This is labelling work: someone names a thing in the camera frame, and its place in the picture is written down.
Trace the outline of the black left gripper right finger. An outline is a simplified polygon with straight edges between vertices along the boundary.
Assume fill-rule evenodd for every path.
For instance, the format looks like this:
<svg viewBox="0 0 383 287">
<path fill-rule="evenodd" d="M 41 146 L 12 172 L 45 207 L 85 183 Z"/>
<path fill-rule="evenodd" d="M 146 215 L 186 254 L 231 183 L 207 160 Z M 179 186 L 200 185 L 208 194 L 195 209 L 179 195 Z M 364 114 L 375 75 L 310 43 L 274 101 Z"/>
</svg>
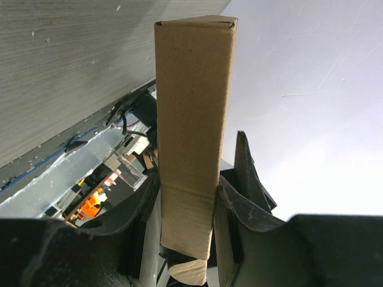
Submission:
<svg viewBox="0 0 383 287">
<path fill-rule="evenodd" d="M 380 216 L 282 221 L 220 178 L 215 213 L 223 286 L 381 286 Z"/>
</svg>

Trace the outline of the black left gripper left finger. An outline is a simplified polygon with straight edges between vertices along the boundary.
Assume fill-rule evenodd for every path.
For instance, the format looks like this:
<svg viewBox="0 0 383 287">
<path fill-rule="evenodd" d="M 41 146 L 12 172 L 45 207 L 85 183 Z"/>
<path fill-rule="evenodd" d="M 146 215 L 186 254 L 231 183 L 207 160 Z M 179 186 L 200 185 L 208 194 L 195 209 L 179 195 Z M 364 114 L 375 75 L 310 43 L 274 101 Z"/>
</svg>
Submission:
<svg viewBox="0 0 383 287">
<path fill-rule="evenodd" d="M 2 286 L 155 286 L 159 177 L 78 228 L 56 219 L 1 220 Z"/>
</svg>

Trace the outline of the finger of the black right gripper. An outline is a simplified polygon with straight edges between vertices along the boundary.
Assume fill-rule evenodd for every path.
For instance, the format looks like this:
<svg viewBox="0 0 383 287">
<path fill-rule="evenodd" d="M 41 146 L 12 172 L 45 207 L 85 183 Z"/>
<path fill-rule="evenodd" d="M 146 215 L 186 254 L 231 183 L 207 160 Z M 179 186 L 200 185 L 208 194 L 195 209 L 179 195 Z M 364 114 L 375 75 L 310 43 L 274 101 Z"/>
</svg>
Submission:
<svg viewBox="0 0 383 287">
<path fill-rule="evenodd" d="M 235 161 L 233 167 L 225 167 L 220 175 L 246 199 L 271 214 L 277 207 L 275 200 L 261 183 L 256 171 L 250 146 L 244 131 L 236 137 Z"/>
</svg>

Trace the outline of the brown cardboard box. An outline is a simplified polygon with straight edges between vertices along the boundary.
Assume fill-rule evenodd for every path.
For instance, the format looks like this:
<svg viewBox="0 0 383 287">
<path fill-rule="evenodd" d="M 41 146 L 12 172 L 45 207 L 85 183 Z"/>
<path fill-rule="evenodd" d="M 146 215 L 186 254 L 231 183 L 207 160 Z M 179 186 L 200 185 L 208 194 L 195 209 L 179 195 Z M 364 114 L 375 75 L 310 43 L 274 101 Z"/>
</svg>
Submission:
<svg viewBox="0 0 383 287">
<path fill-rule="evenodd" d="M 154 25 L 161 243 L 168 272 L 206 282 L 238 19 Z"/>
</svg>

